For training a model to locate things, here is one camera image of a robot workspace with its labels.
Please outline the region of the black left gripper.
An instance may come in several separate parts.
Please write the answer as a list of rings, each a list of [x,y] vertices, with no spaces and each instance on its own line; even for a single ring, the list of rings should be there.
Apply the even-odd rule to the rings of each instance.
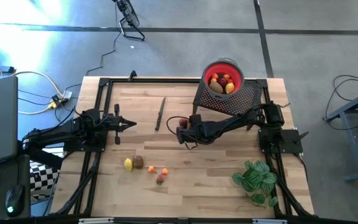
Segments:
[[[103,131],[115,131],[114,142],[117,145],[120,145],[121,143],[120,132],[124,132],[126,129],[137,125],[135,121],[129,121],[128,119],[119,116],[119,112],[119,104],[115,104],[114,114],[106,114],[97,125],[97,127],[101,128]]]

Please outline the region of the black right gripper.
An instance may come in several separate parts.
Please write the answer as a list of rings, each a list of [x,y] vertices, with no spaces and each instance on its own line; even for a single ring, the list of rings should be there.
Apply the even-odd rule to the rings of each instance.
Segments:
[[[176,128],[176,135],[178,142],[183,144],[185,142],[193,142],[198,144],[211,144],[213,142],[212,136],[205,136],[200,114],[194,114],[188,118],[180,118],[179,126]]]

